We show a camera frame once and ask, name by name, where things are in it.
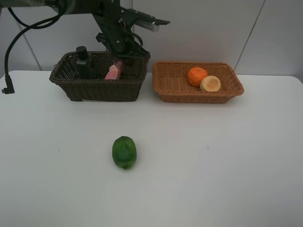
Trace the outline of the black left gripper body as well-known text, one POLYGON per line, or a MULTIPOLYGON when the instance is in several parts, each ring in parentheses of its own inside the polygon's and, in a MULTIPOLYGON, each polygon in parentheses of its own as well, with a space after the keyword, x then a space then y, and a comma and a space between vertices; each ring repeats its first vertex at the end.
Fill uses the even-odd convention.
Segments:
POLYGON ((103 33, 98 33, 96 40, 117 57, 142 59, 148 62, 151 55, 143 48, 142 39, 134 33, 126 34, 124 38, 108 41, 103 33))

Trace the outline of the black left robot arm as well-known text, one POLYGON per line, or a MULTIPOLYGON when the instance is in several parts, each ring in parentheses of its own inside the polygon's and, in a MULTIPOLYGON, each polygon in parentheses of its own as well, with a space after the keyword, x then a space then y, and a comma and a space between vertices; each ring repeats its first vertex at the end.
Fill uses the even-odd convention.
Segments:
POLYGON ((167 21, 156 19, 143 12, 126 9, 118 0, 2 0, 0 7, 40 7, 48 6, 57 11, 58 15, 33 26, 25 26, 25 30, 42 29, 51 26, 63 15, 92 14, 101 33, 96 39, 101 42, 116 58, 127 61, 142 58, 148 61, 150 53, 143 48, 142 39, 132 32, 132 26, 155 31, 159 25, 167 21))

